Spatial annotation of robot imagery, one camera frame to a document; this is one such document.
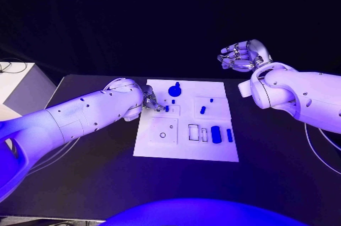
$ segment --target small blue piece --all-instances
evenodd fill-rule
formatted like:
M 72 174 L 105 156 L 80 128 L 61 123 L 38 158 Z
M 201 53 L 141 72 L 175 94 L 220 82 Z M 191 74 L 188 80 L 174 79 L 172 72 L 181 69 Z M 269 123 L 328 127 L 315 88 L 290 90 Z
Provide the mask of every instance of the small blue piece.
M 179 94 L 181 94 L 181 88 L 179 88 L 179 83 L 177 82 L 175 83 L 175 86 L 171 86 L 169 89 L 168 89 L 168 94 L 172 96 L 172 97 L 177 97 Z
M 211 142 L 214 144 L 221 143 L 220 129 L 218 126 L 211 127 Z
M 204 110 L 205 110 L 205 107 L 202 106 L 202 107 L 201 107 L 200 114 L 204 114 Z
M 230 129 L 227 129 L 227 139 L 228 139 L 228 142 L 233 142 Z

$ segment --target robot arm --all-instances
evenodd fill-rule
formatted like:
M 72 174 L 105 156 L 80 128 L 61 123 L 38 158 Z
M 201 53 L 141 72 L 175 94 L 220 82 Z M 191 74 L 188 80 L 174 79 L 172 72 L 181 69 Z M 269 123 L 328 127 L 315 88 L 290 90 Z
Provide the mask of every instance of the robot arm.
M 48 151 L 120 118 L 133 120 L 143 106 L 164 110 L 152 88 L 145 86 L 141 89 L 131 79 L 119 78 L 102 91 L 0 122 L 0 143 L 10 139 L 15 148 L 14 156 L 10 149 L 0 146 L 0 202 Z
M 221 49 L 223 69 L 253 71 L 250 80 L 238 84 L 243 97 L 251 96 L 256 105 L 286 111 L 309 125 L 341 133 L 341 77 L 297 72 L 272 61 L 257 40 L 236 43 Z

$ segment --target black curtain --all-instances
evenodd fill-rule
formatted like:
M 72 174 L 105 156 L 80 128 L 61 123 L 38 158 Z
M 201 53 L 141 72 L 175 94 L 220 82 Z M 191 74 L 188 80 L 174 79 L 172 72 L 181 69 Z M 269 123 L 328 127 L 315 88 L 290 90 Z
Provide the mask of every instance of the black curtain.
M 67 74 L 248 78 L 220 49 L 256 38 L 274 61 L 339 74 L 341 0 L 0 0 L 0 56 Z

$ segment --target black table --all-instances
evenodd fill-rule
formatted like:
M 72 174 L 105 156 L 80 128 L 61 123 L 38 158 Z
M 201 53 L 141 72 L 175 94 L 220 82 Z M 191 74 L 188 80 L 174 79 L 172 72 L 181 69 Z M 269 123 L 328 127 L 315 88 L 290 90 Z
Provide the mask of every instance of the black table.
M 48 106 L 100 90 L 113 78 L 67 75 Z M 146 77 L 132 79 L 146 83 Z M 133 157 L 139 120 L 120 119 L 24 179 L 0 203 L 0 215 L 103 220 L 146 202 L 197 197 L 257 206 L 309 225 L 339 225 L 341 176 L 312 153 L 303 123 L 241 98 L 243 80 L 195 80 L 224 82 L 238 163 Z

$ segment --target blue shape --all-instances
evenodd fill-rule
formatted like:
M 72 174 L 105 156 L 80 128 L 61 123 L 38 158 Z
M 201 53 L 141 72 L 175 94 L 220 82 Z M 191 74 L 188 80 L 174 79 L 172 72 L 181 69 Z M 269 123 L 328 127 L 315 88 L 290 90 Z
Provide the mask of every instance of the blue shape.
M 192 198 L 161 200 L 138 205 L 100 224 L 100 226 L 112 225 L 306 226 L 289 217 L 254 206 Z
M 227 139 L 228 139 L 228 142 L 233 142 L 230 129 L 227 129 Z
M 204 110 L 205 110 L 205 107 L 202 106 L 202 107 L 201 107 L 200 114 L 204 114 Z
M 179 83 L 177 82 L 175 83 L 175 86 L 171 86 L 169 89 L 168 89 L 168 94 L 172 96 L 172 97 L 177 97 L 179 94 L 181 94 L 181 88 L 179 88 Z
M 211 142 L 214 144 L 221 143 L 220 129 L 218 126 L 211 127 Z

